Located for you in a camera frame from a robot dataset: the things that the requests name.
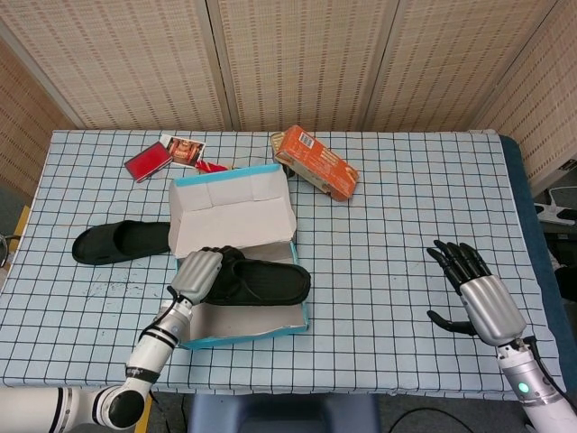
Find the white cardboard lid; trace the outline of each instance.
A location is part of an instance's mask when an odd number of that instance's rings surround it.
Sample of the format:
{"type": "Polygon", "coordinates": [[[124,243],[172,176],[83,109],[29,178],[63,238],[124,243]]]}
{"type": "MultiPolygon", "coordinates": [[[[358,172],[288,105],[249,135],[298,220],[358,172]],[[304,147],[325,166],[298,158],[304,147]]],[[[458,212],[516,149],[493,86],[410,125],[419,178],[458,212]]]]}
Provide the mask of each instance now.
{"type": "Polygon", "coordinates": [[[173,180],[169,246],[177,258],[205,246],[289,242],[297,219],[278,164],[173,180]]]}

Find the woven partition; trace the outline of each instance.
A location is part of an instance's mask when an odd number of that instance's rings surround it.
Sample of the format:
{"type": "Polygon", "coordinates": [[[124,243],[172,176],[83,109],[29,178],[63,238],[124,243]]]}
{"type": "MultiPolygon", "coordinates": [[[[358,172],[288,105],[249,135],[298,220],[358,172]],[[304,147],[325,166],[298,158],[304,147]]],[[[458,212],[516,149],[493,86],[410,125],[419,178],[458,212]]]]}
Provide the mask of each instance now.
{"type": "Polygon", "coordinates": [[[577,153],[577,3],[563,1],[474,122],[517,140],[534,192],[577,153]]]}
{"type": "Polygon", "coordinates": [[[241,128],[354,129],[389,2],[223,0],[241,128]]]}
{"type": "Polygon", "coordinates": [[[73,127],[0,40],[0,181],[32,201],[52,130],[73,127]]]}
{"type": "Polygon", "coordinates": [[[365,130],[460,130],[552,2],[401,0],[365,130]]]}
{"type": "Polygon", "coordinates": [[[191,0],[0,1],[0,16],[89,128],[225,127],[191,0]]]}

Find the orange cardboard box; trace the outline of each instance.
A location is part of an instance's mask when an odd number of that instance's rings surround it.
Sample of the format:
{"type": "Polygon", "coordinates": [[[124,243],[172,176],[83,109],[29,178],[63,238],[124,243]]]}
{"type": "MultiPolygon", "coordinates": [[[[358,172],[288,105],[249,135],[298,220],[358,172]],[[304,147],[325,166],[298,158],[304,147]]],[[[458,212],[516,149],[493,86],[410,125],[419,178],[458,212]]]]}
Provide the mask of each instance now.
{"type": "Polygon", "coordinates": [[[337,201],[353,195],[359,173],[298,125],[270,138],[278,162],[337,201]]]}

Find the black slipper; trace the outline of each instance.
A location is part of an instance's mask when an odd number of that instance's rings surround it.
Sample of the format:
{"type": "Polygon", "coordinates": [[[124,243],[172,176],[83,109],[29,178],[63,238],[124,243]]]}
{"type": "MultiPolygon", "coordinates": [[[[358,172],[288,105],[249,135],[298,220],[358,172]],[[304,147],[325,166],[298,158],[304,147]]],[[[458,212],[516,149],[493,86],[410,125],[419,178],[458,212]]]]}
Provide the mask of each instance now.
{"type": "Polygon", "coordinates": [[[169,251],[170,223],[121,221],[89,228],[72,245],[79,263],[110,264],[169,251]]]}
{"type": "Polygon", "coordinates": [[[232,247],[220,250],[223,267],[204,302],[228,306],[296,305],[310,290],[310,274],[295,264],[245,259],[232,247]]]}

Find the grid tablecloth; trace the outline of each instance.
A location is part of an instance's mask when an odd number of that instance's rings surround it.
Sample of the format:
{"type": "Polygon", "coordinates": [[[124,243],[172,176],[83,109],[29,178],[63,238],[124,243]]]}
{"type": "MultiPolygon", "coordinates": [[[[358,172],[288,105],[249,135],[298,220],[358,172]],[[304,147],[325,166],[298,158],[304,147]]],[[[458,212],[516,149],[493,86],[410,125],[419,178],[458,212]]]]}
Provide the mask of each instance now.
{"type": "MultiPolygon", "coordinates": [[[[0,376],[6,385],[124,381],[138,330],[175,274],[169,254],[92,267],[70,254],[87,227],[168,221],[168,188],[196,171],[170,166],[134,183],[123,164],[160,134],[207,143],[205,158],[272,162],[268,133],[57,131],[14,265],[0,296],[0,376]]],[[[361,174],[338,203],[288,181],[297,249],[313,276],[308,332],[175,350],[157,388],[178,392],[410,392],[511,396],[492,347],[451,335],[430,308],[466,319],[425,248],[467,242],[508,285],[545,364],[557,348],[527,255],[496,134],[317,133],[361,174]]]]}

